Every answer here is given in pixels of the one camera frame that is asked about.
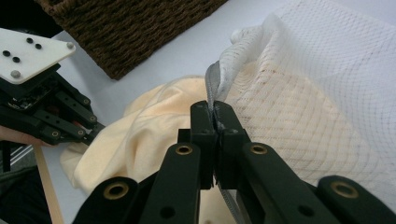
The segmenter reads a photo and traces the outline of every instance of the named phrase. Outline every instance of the wooden edge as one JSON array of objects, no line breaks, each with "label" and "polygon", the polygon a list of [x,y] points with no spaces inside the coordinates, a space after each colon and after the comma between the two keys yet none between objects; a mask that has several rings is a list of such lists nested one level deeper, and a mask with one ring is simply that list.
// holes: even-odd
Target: wooden edge
[{"label": "wooden edge", "polygon": [[33,146],[33,149],[35,151],[35,160],[37,162],[38,172],[40,173],[41,183],[43,184],[44,193],[46,195],[47,205],[49,207],[49,214],[52,223],[64,224],[64,218],[62,216],[61,208],[58,204],[55,190],[52,186],[50,172],[47,167],[43,151],[40,146]]}]

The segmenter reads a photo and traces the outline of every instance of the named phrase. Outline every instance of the white table surface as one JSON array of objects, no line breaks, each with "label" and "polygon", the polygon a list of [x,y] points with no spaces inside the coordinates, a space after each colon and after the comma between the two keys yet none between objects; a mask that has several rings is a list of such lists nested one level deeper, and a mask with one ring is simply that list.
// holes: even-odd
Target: white table surface
[{"label": "white table surface", "polygon": [[[396,26],[396,1],[333,1]],[[261,24],[270,12],[287,2],[289,0],[230,0],[157,50],[120,81],[110,79],[80,47],[73,56],[61,61],[58,73],[92,100],[95,115],[108,125],[120,119],[125,106],[143,92],[178,77],[203,75],[231,45],[229,37],[235,29]],[[55,38],[77,44],[66,32]],[[43,151],[64,223],[71,223],[88,196],[74,189],[62,170],[60,155],[66,146],[44,147]]]}]

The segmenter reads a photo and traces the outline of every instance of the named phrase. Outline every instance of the woven basket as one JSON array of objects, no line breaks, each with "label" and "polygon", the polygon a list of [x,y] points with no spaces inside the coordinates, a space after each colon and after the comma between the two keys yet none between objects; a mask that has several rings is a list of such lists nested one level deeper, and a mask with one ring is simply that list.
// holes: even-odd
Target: woven basket
[{"label": "woven basket", "polygon": [[111,78],[209,16],[226,0],[35,0]]}]

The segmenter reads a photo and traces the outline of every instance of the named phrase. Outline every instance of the white mesh fabric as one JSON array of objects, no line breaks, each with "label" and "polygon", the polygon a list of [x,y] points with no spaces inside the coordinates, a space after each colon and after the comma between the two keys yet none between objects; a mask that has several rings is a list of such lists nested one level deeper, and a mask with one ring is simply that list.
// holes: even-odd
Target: white mesh fabric
[{"label": "white mesh fabric", "polygon": [[235,32],[218,100],[303,180],[349,177],[396,211],[396,28],[333,2]]}]

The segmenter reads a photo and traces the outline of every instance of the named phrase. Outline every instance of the cream fabric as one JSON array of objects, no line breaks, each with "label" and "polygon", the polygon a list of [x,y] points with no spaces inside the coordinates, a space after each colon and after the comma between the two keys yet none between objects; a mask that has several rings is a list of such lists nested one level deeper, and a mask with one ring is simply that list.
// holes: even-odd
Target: cream fabric
[{"label": "cream fabric", "polygon": [[[190,128],[190,106],[205,99],[203,77],[185,77],[144,93],[88,148],[70,145],[61,157],[67,176],[87,193],[113,176],[145,179],[177,142],[177,130]],[[218,188],[202,191],[200,223],[233,223]]]}]

